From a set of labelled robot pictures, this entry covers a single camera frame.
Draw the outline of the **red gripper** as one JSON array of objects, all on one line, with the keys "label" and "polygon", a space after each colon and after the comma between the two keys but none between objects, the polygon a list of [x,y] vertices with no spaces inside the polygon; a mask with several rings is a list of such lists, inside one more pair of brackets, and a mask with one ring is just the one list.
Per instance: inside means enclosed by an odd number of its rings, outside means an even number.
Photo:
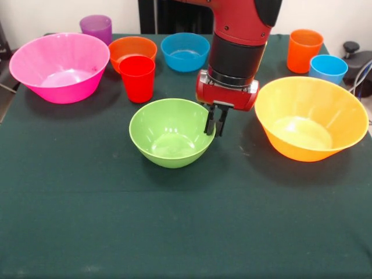
[{"label": "red gripper", "polygon": [[207,70],[200,70],[196,82],[196,100],[208,104],[208,116],[204,133],[212,135],[214,131],[214,110],[218,106],[221,115],[216,121],[215,137],[221,137],[229,108],[249,111],[253,108],[260,89],[259,82],[253,80],[247,87],[229,88],[222,86],[208,75]]}]

